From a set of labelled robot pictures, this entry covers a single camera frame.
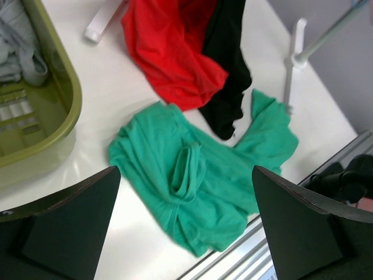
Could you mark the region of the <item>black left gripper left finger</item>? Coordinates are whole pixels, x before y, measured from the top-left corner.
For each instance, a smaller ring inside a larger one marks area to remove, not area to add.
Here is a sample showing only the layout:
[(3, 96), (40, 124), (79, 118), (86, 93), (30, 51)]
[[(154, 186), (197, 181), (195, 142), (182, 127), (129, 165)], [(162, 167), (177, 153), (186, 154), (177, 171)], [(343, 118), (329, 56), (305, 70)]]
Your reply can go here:
[(93, 279), (120, 179), (111, 166), (1, 211), (1, 279)]

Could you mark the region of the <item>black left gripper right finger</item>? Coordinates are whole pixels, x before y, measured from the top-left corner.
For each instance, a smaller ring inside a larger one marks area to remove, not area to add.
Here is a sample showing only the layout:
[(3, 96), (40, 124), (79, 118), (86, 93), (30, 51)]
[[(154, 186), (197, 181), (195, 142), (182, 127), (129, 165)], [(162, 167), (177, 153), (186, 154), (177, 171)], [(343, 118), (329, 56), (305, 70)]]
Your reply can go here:
[(262, 166), (252, 181), (278, 279), (372, 279), (372, 212)]

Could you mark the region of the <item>green tank top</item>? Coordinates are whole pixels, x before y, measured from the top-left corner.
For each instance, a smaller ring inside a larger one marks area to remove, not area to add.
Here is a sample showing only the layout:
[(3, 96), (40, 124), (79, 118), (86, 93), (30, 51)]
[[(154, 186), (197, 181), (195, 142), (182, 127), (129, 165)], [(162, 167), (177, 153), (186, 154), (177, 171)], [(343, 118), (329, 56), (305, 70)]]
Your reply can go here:
[(253, 168), (280, 174), (298, 146), (285, 105), (258, 90), (251, 97), (251, 125), (233, 147), (159, 102), (135, 114), (109, 145), (110, 163), (170, 239), (196, 257), (224, 251), (242, 235), (259, 212)]

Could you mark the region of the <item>grey tank top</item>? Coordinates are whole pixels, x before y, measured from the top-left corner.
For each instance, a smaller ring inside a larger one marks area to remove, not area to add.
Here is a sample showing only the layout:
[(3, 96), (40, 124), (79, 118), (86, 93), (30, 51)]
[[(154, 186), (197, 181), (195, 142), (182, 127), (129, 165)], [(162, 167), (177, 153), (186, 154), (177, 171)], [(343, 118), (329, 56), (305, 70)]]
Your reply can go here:
[(41, 86), (48, 68), (31, 21), (20, 1), (1, 1), (1, 82)]

